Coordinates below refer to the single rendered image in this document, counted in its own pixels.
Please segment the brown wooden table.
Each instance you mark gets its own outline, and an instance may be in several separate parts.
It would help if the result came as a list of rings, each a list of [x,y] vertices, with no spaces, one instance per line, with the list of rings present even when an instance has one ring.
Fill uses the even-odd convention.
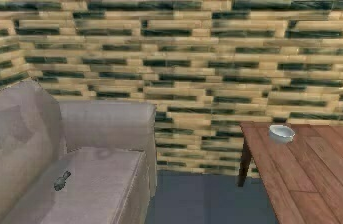
[[[279,224],[343,224],[343,126],[292,124],[279,144],[267,123],[243,122],[238,185],[254,162]]]

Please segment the small dark grey object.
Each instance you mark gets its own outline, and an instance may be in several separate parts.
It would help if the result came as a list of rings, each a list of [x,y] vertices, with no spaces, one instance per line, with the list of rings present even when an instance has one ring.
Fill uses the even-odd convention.
[[[65,171],[64,174],[61,177],[58,177],[56,181],[54,182],[54,189],[56,191],[60,191],[65,187],[66,180],[71,176],[71,173],[69,171]]]

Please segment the white bowl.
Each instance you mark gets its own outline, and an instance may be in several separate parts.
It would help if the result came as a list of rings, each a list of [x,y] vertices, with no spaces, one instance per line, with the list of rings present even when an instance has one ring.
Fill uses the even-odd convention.
[[[269,137],[279,143],[291,142],[295,136],[295,131],[285,125],[270,125]]]

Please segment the beige sofa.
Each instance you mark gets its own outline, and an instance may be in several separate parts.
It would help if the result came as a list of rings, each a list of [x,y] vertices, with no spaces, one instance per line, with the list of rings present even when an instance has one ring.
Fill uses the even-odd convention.
[[[0,89],[0,224],[144,224],[154,125],[150,103],[57,100],[31,79]]]

